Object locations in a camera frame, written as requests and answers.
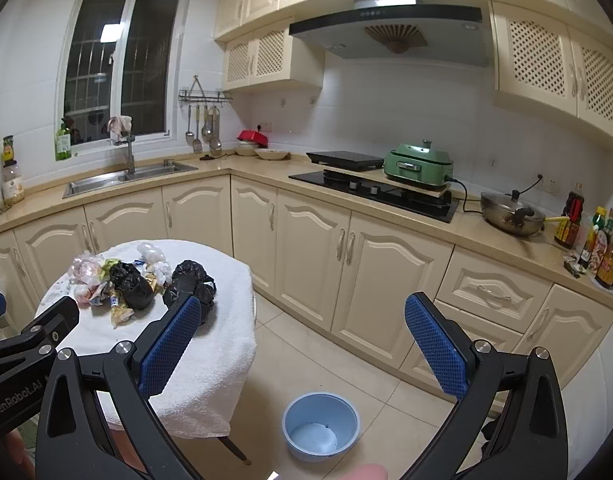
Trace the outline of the glass jar with lid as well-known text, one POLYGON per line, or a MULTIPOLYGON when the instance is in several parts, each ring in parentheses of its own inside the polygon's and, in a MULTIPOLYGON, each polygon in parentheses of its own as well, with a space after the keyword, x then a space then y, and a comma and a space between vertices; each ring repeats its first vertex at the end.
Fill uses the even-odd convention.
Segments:
POLYGON ((24 199, 21 170, 15 158, 14 137, 3 138, 2 196, 4 204, 11 206, 24 199))

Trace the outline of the black gas stove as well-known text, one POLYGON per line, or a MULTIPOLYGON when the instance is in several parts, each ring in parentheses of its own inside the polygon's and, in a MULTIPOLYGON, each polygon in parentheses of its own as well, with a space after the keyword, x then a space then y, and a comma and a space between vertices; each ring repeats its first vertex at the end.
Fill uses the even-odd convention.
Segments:
POLYGON ((403 186, 351 176, 351 174, 333 170, 293 174, 290 179, 363 197, 366 200, 397 207, 445 223, 451 222, 459 206, 459 201, 450 191, 443 191, 439 196, 432 196, 403 188, 403 186))

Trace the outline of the dark soy sauce bottle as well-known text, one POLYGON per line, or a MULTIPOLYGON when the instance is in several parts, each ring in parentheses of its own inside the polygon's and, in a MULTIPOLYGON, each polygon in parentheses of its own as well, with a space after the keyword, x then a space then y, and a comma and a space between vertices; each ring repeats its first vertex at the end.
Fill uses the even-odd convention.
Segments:
POLYGON ((583 184, 577 182, 569 192, 564 209, 563 218, 558 223, 554 240, 561 247, 571 249, 576 243, 583 213, 583 184))

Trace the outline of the steel wok with lid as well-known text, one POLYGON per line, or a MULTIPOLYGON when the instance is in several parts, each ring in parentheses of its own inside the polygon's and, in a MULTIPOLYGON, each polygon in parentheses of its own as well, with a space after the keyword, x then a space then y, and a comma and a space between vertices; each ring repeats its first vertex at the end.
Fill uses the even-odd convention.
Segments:
POLYGON ((482 192, 480 208, 483 218, 492 226, 520 237, 537 234, 545 220, 541 211, 523 203, 515 195, 482 192))

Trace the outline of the red pot lid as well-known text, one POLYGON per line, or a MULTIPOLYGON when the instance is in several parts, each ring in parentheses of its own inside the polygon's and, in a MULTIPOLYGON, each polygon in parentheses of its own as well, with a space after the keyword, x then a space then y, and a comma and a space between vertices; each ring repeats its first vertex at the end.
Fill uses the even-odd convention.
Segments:
POLYGON ((258 148, 267 148, 267 136, 259 130, 242 130, 237 136, 239 142, 252 143, 258 148))

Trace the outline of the steel faucet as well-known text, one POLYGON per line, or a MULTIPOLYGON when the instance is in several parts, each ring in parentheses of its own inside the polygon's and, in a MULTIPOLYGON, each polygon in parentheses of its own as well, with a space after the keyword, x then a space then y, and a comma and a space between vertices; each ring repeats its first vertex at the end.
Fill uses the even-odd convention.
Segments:
POLYGON ((135 160, 133 154, 134 136, 132 132, 132 117, 124 115, 111 117, 108 129, 113 144, 126 146, 128 174, 134 174, 135 160))

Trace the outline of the clear bag with red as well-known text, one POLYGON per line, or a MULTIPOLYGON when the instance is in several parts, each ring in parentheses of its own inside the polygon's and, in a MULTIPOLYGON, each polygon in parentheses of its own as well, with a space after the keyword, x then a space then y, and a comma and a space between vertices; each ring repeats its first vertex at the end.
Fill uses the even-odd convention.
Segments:
POLYGON ((75 257, 68 271, 70 295, 79 307, 88 307, 98 288, 105 283, 102 266, 105 260, 84 252, 75 257))

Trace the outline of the large black trash bag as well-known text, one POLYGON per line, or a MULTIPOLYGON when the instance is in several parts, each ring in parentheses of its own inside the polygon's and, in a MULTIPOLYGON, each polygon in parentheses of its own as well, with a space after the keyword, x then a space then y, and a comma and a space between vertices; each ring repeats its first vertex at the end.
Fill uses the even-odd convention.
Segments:
POLYGON ((162 299, 169 308, 182 297, 196 297, 201 307, 199 325, 203 325, 214 308, 215 295, 214 278, 204 270, 200 263, 184 260, 173 271, 171 282, 165 287, 162 299))

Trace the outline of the yellow printed snack bag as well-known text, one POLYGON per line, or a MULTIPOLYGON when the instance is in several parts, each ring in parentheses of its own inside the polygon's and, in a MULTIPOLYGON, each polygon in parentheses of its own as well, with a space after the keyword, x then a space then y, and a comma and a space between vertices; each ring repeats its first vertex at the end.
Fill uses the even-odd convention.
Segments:
POLYGON ((113 289, 109 296, 110 301, 110 321, 113 328, 125 324, 131 320, 134 310, 128 306, 122 296, 122 292, 113 289))

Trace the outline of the steel kitchen sink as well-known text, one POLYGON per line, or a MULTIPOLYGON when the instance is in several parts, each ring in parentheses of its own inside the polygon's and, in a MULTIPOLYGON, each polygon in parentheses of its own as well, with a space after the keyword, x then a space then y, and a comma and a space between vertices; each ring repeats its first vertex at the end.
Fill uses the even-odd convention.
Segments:
POLYGON ((196 168, 193 166, 173 162, 173 160, 165 160, 161 164, 136 167, 133 170, 107 172, 107 174, 98 174, 98 176, 69 182, 64 190, 64 198, 98 191, 102 188, 112 188, 128 182, 171 176, 171 174, 183 174, 183 172, 195 170, 196 168))

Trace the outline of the hanging utensil rack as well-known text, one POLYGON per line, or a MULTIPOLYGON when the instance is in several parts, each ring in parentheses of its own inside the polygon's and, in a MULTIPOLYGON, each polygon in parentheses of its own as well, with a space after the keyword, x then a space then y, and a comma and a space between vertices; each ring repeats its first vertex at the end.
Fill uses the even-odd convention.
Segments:
POLYGON ((195 75, 189 88, 180 89, 177 99, 180 108, 186 112, 184 136, 192 152, 203 159, 223 157, 222 107, 232 102, 233 96, 221 90, 204 90, 199 77, 195 75))

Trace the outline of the black range hood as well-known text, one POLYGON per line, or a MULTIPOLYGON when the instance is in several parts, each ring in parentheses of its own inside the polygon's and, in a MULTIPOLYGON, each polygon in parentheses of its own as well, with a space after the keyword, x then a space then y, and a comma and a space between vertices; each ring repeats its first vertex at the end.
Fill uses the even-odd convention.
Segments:
POLYGON ((345 60, 488 63, 482 13, 474 6, 372 6, 292 23, 289 35, 345 60))

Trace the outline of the clear plastic bag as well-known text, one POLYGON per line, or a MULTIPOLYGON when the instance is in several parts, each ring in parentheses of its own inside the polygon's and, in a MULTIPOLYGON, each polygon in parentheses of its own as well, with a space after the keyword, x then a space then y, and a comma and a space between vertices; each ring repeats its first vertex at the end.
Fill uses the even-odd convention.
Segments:
POLYGON ((160 287, 165 287, 172 280, 172 269, 162 250, 152 243, 143 242, 137 246, 140 260, 144 263, 143 274, 146 278, 154 278, 160 287))

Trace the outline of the black induction cooktop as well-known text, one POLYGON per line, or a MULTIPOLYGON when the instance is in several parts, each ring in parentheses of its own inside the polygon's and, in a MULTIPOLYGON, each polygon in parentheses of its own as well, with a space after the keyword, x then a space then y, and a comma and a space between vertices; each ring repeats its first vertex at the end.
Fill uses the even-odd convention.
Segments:
POLYGON ((380 157, 348 151, 308 152, 306 156, 316 165, 357 172, 381 169, 384 166, 384 159, 380 157))

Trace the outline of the small black trash bag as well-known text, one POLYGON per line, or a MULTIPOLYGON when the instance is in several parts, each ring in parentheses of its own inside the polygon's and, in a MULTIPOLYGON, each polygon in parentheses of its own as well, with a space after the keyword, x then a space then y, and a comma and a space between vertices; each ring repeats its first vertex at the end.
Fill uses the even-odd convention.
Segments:
POLYGON ((109 278, 126 305, 133 310, 144 310, 154 300, 154 289, 133 263, 115 263, 109 270, 109 278))

